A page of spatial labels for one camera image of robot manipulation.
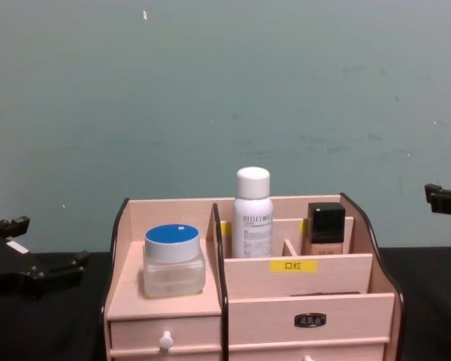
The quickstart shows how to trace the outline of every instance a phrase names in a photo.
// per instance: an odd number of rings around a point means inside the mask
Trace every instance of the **wooden organizer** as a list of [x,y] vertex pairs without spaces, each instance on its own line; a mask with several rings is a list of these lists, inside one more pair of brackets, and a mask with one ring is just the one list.
[[[124,201],[114,224],[113,271],[102,308],[108,360],[399,360],[403,297],[358,205],[344,194],[272,197],[273,257],[232,259],[233,201]],[[346,208],[348,254],[301,255],[311,202]],[[206,282],[197,295],[144,295],[144,233],[166,223],[199,229]],[[325,314],[325,325],[295,326],[295,316],[307,313]],[[164,331],[174,339],[168,351],[159,348]]]

